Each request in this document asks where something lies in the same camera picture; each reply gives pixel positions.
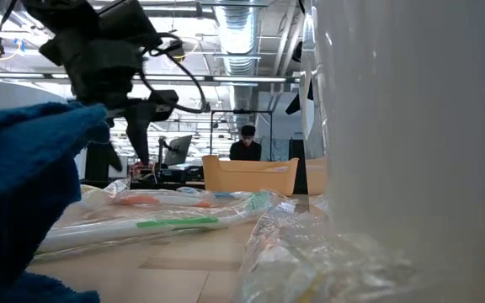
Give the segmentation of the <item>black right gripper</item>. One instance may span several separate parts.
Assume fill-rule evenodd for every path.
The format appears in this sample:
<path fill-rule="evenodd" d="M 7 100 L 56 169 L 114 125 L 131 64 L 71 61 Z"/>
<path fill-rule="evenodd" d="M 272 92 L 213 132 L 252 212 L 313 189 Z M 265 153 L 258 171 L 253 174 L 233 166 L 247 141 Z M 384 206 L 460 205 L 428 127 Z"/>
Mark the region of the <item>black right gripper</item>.
<path fill-rule="evenodd" d="M 300 63 L 301 62 L 301 57 L 302 57 L 302 41 L 299 41 L 296 45 L 296 48 L 293 50 L 291 60 L 294 62 Z M 300 96 L 297 94 L 288 107 L 285 109 L 286 114 L 294 114 L 298 111 L 301 110 L 301 101 L 300 101 Z"/>

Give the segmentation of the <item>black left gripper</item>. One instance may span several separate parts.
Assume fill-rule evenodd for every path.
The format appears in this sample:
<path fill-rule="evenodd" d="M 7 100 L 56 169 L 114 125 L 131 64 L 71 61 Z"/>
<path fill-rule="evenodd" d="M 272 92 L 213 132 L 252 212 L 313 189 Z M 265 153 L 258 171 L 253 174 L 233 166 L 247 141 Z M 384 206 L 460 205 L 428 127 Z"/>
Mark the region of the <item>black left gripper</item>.
<path fill-rule="evenodd" d="M 153 89 L 145 98 L 129 96 L 134 77 L 144 74 L 145 53 L 158 45 L 148 34 L 128 40 L 87 40 L 77 33 L 66 32 L 40 47 L 41 55 L 65 69 L 78 102 L 104 105 L 110 120 L 125 117 L 125 132 L 144 165 L 149 164 L 149 123 L 166 120 L 179 102 L 173 90 Z M 108 164 L 121 172 L 122 163 L 111 139 L 104 152 Z"/>

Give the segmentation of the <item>orange plastic bin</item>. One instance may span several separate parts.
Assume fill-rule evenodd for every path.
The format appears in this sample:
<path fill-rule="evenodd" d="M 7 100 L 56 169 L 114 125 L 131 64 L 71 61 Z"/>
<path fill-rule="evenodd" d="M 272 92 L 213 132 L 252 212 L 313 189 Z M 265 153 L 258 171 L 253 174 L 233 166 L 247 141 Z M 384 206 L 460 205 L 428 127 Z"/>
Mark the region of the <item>orange plastic bin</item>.
<path fill-rule="evenodd" d="M 298 158 L 287 162 L 222 161 L 202 157 L 205 189 L 211 192 L 258 192 L 269 190 L 292 196 Z"/>

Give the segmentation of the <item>green toothbrush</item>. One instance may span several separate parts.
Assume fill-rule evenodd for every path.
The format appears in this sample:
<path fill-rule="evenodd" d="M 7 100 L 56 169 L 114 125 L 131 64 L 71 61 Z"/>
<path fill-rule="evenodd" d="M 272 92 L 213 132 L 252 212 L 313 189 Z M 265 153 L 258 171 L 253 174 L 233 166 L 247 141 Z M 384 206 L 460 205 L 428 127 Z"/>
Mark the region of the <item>green toothbrush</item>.
<path fill-rule="evenodd" d="M 41 242 L 37 253 L 55 253 L 172 231 L 226 228 L 260 217 L 277 201 L 276 194 L 261 191 L 248 194 L 222 207 L 188 207 L 180 210 L 145 208 L 136 215 L 53 226 Z"/>

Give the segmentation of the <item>white plastic bin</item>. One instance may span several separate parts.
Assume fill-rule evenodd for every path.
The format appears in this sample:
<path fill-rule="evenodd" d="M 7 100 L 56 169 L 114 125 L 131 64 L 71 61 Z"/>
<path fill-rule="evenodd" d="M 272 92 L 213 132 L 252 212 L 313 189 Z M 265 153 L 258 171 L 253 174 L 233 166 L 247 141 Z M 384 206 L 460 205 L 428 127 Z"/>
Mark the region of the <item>white plastic bin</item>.
<path fill-rule="evenodd" d="M 306 160 L 333 232 L 401 253 L 404 303 L 485 303 L 485 0 L 302 0 Z"/>
<path fill-rule="evenodd" d="M 0 82 L 0 109 L 11 109 L 49 102 L 65 104 L 67 101 L 63 97 L 42 88 Z"/>

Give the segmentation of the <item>black cabinet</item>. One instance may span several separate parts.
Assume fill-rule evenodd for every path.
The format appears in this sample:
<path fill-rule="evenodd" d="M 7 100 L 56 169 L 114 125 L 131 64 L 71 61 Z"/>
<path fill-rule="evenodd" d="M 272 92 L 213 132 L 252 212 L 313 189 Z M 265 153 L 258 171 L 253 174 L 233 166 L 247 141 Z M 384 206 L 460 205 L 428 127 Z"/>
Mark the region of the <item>black cabinet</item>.
<path fill-rule="evenodd" d="M 106 181 L 109 176 L 107 144 L 90 143 L 86 151 L 85 180 Z"/>

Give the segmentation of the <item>grey tilted monitor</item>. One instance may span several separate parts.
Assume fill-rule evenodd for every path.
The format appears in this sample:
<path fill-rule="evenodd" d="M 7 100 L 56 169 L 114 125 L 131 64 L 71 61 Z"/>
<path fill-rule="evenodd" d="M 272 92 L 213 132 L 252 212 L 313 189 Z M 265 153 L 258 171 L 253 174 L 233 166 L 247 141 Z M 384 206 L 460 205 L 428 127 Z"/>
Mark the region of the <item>grey tilted monitor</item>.
<path fill-rule="evenodd" d="M 167 166 L 184 164 L 189 152 L 192 136 L 182 136 L 171 140 L 169 143 L 164 143 L 163 147 L 166 149 L 163 157 L 163 162 Z"/>

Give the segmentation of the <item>long ceiling light strip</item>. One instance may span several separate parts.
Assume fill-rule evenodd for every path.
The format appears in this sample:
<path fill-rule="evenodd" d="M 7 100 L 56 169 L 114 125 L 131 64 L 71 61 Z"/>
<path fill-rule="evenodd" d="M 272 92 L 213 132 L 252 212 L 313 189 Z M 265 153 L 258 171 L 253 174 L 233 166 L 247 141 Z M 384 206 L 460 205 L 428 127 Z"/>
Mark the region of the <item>long ceiling light strip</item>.
<path fill-rule="evenodd" d="M 65 73 L 35 73 L 35 72 L 0 72 L 0 79 L 15 80 L 69 80 Z M 187 75 L 146 74 L 147 81 L 154 82 L 191 82 Z M 195 76 L 198 82 L 242 82 L 242 83 L 299 83 L 299 77 L 259 77 L 259 76 Z"/>

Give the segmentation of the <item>person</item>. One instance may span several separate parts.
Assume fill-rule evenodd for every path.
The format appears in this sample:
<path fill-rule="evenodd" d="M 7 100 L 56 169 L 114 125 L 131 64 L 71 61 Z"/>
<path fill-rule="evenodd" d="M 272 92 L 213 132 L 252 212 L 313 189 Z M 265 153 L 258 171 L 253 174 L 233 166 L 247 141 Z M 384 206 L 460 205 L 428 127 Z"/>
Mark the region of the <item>person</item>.
<path fill-rule="evenodd" d="M 245 125 L 240 130 L 241 138 L 233 143 L 229 151 L 231 161 L 260 161 L 262 146 L 253 140 L 256 128 L 253 125 Z"/>

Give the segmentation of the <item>blue cloth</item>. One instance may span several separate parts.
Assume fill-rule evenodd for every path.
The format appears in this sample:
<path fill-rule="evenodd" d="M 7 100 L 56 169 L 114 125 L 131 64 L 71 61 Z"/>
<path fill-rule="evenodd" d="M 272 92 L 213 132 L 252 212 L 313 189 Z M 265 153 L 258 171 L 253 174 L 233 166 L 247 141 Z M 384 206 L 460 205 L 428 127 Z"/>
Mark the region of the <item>blue cloth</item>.
<path fill-rule="evenodd" d="M 0 109 L 0 303 L 99 303 L 94 290 L 27 272 L 65 208 L 81 199 L 75 156 L 109 140 L 102 105 Z"/>

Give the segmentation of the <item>black metal frame stand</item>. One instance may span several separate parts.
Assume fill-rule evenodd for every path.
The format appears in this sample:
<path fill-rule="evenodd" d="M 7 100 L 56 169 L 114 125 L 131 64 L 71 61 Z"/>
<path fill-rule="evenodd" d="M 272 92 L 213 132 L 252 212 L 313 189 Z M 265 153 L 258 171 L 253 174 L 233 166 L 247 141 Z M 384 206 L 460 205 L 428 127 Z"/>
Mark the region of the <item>black metal frame stand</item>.
<path fill-rule="evenodd" d="M 232 116 L 234 116 L 235 118 L 237 118 L 238 116 L 250 116 L 250 115 L 259 115 L 259 114 L 266 114 L 269 116 L 270 119 L 272 119 L 272 113 L 270 111 L 262 111 L 262 110 L 251 110 L 251 109 L 233 109 L 231 111 L 228 111 L 228 110 L 212 110 L 211 111 L 211 122 L 213 123 L 214 122 L 214 118 L 216 116 L 216 114 L 218 113 L 222 113 L 222 114 L 231 114 Z M 240 140 L 241 138 L 241 135 L 240 135 L 240 130 L 242 129 L 243 126 L 245 125 L 253 125 L 255 127 L 254 124 L 243 124 L 241 126 L 239 126 L 237 129 L 238 129 L 238 139 L 236 141 L 234 141 L 233 143 L 237 142 Z"/>

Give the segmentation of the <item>silver ventilation duct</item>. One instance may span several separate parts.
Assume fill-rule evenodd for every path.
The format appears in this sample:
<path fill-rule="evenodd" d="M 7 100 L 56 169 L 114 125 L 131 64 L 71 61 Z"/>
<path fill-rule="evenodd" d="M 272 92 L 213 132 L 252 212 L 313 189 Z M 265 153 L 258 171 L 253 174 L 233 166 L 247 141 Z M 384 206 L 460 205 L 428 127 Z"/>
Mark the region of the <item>silver ventilation duct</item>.
<path fill-rule="evenodd" d="M 258 9 L 235 4 L 242 0 L 219 1 L 227 3 L 214 7 L 224 71 L 230 77 L 254 76 L 258 65 Z"/>

